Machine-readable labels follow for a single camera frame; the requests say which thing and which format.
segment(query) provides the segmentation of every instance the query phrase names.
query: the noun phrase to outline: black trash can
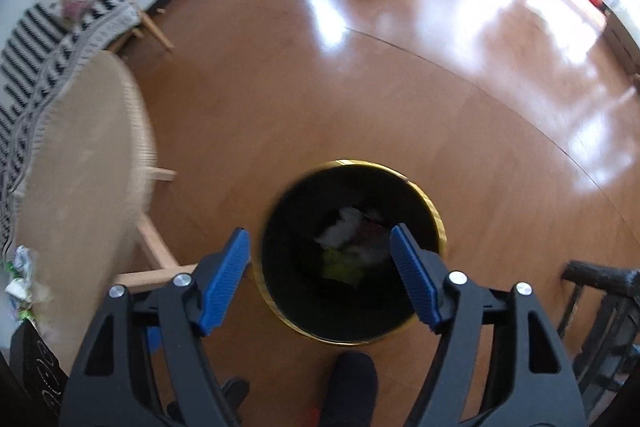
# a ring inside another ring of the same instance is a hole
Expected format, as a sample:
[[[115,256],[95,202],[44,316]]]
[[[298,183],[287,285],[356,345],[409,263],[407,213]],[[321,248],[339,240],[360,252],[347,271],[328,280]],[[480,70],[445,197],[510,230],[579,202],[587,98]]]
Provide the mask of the black trash can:
[[[367,227],[377,232],[405,223],[421,248],[440,255],[447,239],[427,195],[402,174],[370,162],[323,164],[280,198],[254,259],[262,295],[296,331],[322,342],[356,346],[381,339],[415,315],[390,255],[378,255],[373,262],[367,257],[365,266],[346,266],[342,256],[351,251],[319,244],[345,208],[361,213]],[[388,233],[383,237],[388,250]]]

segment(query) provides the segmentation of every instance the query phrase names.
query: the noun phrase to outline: wooden floor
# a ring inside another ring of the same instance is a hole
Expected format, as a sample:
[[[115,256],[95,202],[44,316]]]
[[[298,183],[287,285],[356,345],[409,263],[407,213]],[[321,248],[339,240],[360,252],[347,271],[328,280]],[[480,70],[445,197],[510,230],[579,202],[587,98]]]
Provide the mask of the wooden floor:
[[[174,0],[158,22],[176,51],[144,39],[126,55],[159,164],[178,172],[151,216],[184,264],[237,226],[257,248],[284,188],[338,158],[420,185],[449,267],[501,289],[530,282],[553,321],[567,260],[640,260],[640,98],[586,0]],[[402,424],[435,340],[417,324],[367,348],[375,427]],[[339,351],[281,323],[248,275],[206,349],[221,380],[251,380],[246,427],[310,427]],[[480,394],[476,382],[468,415]]]

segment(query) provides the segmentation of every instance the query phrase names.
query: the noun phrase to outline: chair leg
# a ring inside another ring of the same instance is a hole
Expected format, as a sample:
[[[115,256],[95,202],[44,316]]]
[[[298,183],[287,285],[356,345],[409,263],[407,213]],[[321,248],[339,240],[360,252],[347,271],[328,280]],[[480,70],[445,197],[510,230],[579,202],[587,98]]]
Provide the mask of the chair leg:
[[[146,214],[141,214],[138,221],[138,232],[140,233],[140,246],[149,261],[151,268],[173,269],[178,265],[175,257],[166,247],[162,237],[156,227]]]
[[[174,44],[168,39],[168,37],[162,32],[162,30],[158,27],[158,25],[153,22],[151,17],[147,15],[146,12],[140,10],[140,20],[142,25],[149,30],[149,32],[156,38],[162,47],[164,47],[167,51],[172,51],[175,49]]]
[[[131,293],[148,292],[168,283],[178,275],[178,273],[192,273],[196,269],[196,266],[197,264],[188,264],[186,266],[175,266],[162,270],[121,273],[115,278],[113,283],[128,287]]]
[[[569,304],[567,304],[564,309],[564,315],[562,315],[562,319],[560,319],[560,324],[558,325],[558,336],[561,339],[564,339],[564,334],[566,333],[566,328],[571,324],[572,318],[574,318],[575,311],[578,309],[578,300],[580,300],[580,296],[582,295],[582,291],[584,290],[584,286],[581,284],[577,284],[574,287],[574,291],[571,294],[571,298],[569,299]]]

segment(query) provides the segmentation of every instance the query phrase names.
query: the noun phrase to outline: black and white blanket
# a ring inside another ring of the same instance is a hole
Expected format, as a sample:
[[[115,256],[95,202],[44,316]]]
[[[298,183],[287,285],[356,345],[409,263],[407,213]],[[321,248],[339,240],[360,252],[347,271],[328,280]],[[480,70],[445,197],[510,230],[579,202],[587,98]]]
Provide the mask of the black and white blanket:
[[[11,259],[15,223],[30,161],[47,126],[47,108],[87,61],[140,22],[133,0],[101,0],[74,28],[55,6],[37,3],[17,23],[0,54],[0,264]]]

